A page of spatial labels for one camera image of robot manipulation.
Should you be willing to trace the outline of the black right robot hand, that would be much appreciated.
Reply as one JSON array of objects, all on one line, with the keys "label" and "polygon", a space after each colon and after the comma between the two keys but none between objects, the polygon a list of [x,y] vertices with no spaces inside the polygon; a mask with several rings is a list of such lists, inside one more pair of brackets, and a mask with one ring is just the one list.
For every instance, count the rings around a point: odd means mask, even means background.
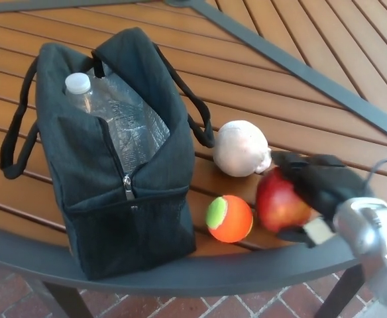
[{"label": "black right robot hand", "polygon": [[282,178],[293,185],[294,193],[320,213],[326,223],[333,221],[336,208],[346,200],[374,197],[364,180],[336,156],[276,151],[271,157]]}]

